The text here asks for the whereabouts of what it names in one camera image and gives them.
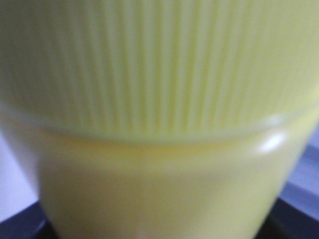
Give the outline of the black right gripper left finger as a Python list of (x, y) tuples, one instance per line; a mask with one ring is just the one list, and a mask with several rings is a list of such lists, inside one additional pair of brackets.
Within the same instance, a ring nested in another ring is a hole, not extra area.
[(58, 239), (39, 201), (0, 224), (1, 239)]

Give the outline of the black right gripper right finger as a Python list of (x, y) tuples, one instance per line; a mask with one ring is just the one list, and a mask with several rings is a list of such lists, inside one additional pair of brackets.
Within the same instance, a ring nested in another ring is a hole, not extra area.
[(278, 199), (259, 230), (260, 239), (317, 239), (319, 222)]

